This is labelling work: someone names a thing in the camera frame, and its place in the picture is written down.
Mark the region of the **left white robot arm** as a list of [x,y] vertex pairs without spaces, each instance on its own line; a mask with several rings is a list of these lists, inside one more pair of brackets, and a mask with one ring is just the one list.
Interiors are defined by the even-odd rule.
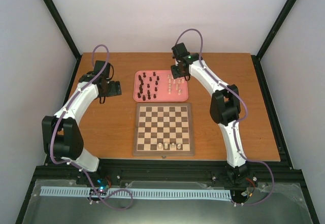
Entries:
[[63,107],[42,120],[45,153],[68,165],[74,163],[80,171],[88,171],[88,179],[96,185],[105,181],[106,172],[98,167],[99,158],[85,149],[79,123],[94,100],[103,104],[107,97],[121,95],[120,82],[113,81],[113,76],[113,66],[97,60],[93,70],[79,79],[76,90]]

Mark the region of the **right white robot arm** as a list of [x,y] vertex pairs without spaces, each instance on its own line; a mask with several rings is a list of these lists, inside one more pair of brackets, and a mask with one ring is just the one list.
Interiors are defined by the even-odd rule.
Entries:
[[240,168],[246,164],[240,133],[240,97],[236,85],[228,85],[207,66],[198,53],[191,54],[184,43],[172,47],[175,64],[171,66],[173,78],[195,78],[211,96],[210,116],[219,126],[225,148],[227,164]]

